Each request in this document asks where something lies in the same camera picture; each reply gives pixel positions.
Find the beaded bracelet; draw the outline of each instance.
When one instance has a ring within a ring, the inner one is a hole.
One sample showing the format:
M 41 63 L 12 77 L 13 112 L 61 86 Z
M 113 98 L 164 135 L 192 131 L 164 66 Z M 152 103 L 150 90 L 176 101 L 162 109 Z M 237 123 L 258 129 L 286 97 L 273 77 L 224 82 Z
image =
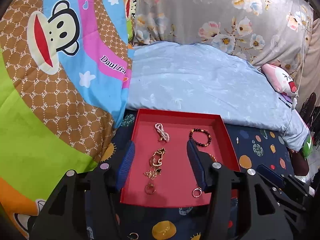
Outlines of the beaded bracelet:
M 202 129 L 192 129 L 192 130 L 190 131 L 190 134 L 189 134 L 189 138 L 190 138 L 190 139 L 192 138 L 193 132 L 203 132 L 203 133 L 205 133 L 205 134 L 207 135 L 207 137 L 208 137 L 208 142 L 207 142 L 207 144 L 198 143 L 198 142 L 195 140 L 196 145 L 201 146 L 201 147 L 207 147 L 207 146 L 211 143 L 211 139 L 212 139 L 212 138 L 211 138 L 211 136 L 210 136 L 210 133 L 207 132 L 206 130 L 202 130 Z

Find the pearl hairpin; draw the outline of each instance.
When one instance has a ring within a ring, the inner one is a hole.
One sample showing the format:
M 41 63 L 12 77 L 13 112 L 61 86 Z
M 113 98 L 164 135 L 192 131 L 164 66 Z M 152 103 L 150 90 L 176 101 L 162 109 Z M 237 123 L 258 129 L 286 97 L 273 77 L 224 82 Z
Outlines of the pearl hairpin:
M 162 123 L 156 123 L 155 128 L 156 128 L 158 134 L 160 135 L 159 141 L 165 140 L 166 142 L 169 142 L 169 139 L 170 139 L 169 134 L 163 130 Z

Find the jewelry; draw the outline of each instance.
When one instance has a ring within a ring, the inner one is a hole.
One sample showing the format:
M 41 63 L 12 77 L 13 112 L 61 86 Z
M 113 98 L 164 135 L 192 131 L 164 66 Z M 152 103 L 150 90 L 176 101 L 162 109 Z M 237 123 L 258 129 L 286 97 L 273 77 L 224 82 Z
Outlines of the jewelry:
M 162 140 L 165 140 L 166 142 L 169 142 L 169 139 L 170 139 L 169 138 L 169 134 L 163 130 L 162 123 L 156 123 L 155 124 L 155 128 L 156 128 L 158 134 L 160 135 L 159 142 L 162 141 Z
M 154 180 L 157 175 L 161 175 L 161 169 L 159 168 L 162 165 L 163 155 L 165 154 L 165 149 L 159 149 L 153 153 L 152 157 L 149 160 L 150 170 L 145 171 L 143 174 L 146 175 L 150 180 Z M 156 189 L 155 185 L 148 183 L 145 187 L 145 192 L 148 195 L 152 195 Z
M 144 188 L 144 191 L 148 194 L 148 195 L 152 195 L 154 192 L 156 192 L 155 189 L 155 185 L 148 183 L 146 185 L 146 187 Z
M 192 130 L 190 131 L 190 134 L 189 134 L 189 138 L 190 138 L 190 139 L 192 138 L 193 132 L 203 132 L 203 133 L 205 133 L 205 134 L 207 135 L 207 137 L 208 137 L 208 142 L 207 142 L 207 144 L 198 143 L 196 140 L 194 140 L 195 143 L 196 143 L 196 145 L 201 146 L 201 147 L 207 147 L 207 146 L 211 143 L 210 133 L 207 132 L 206 130 L 202 130 L 202 129 L 192 129 Z
M 136 235 L 137 238 L 131 238 L 131 237 L 129 237 L 129 236 L 131 236 L 131 235 Z M 129 238 L 130 240 L 138 240 L 138 238 L 139 238 L 139 235 L 138 235 L 137 233 L 130 233 L 129 236 L 127 236 L 127 238 Z
M 195 192 L 196 192 L 196 191 L 199 191 L 199 192 L 200 192 L 199 195 L 195 195 Z M 193 197 L 200 197 L 201 194 L 202 194 L 202 189 L 201 189 L 199 186 L 196 187 L 196 188 L 192 191 Z

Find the charging cable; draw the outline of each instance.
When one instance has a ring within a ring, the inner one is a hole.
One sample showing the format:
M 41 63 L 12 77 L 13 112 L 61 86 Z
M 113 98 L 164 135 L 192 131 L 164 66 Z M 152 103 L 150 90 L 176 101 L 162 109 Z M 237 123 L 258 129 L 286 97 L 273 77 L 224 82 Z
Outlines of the charging cable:
M 301 8 L 300 8 L 300 3 L 299 3 L 299 0 L 298 1 L 298 6 L 299 6 L 299 11 L 300 11 L 300 17 L 301 17 L 301 20 L 302 20 L 302 14 L 301 14 Z M 297 90 L 297 93 L 296 93 L 296 96 L 293 98 L 293 101 L 292 101 L 292 105 L 291 105 L 291 118 L 290 118 L 290 121 L 288 123 L 288 126 L 287 126 L 287 129 L 285 129 L 285 132 L 284 132 L 284 135 L 282 136 L 282 138 L 284 138 L 285 134 L 287 133 L 287 130 L 289 128 L 289 125 L 291 123 L 291 120 L 292 120 L 292 115 L 293 115 L 293 111 L 294 109 L 296 108 L 296 105 L 297 105 L 297 96 L 298 96 L 298 93 L 299 93 L 299 89 L 300 89 L 300 84 L 301 84 L 301 79 L 302 79 L 302 73 L 303 73 L 303 67 L 304 67 L 304 35 L 306 33 L 306 29 L 307 27 L 304 29 L 303 28 L 303 24 L 302 24 L 302 69 L 301 69 L 301 76 L 300 76 L 300 81 L 299 81 L 299 86 L 298 86 L 298 90 Z

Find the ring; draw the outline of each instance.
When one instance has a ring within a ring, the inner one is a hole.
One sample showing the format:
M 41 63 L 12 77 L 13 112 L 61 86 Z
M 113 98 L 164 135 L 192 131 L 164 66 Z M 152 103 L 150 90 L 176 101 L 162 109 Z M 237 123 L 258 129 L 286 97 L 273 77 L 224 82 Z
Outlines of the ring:
M 196 191 L 196 190 L 200 191 L 200 194 L 199 194 L 198 196 L 195 195 L 195 191 Z M 193 197 L 200 197 L 201 194 L 202 194 L 202 189 L 201 189 L 200 187 L 197 187 L 197 188 L 195 188 L 195 189 L 192 191 Z
M 148 185 L 146 185 L 144 191 L 148 195 L 152 195 L 154 192 L 156 192 L 155 185 L 149 183 Z
M 128 237 L 128 236 L 127 236 L 127 238 L 129 238 L 131 240 L 137 240 L 139 238 L 139 235 L 137 233 L 130 233 L 129 236 L 131 236 L 131 235 L 136 235 L 137 238 L 131 238 L 131 237 Z

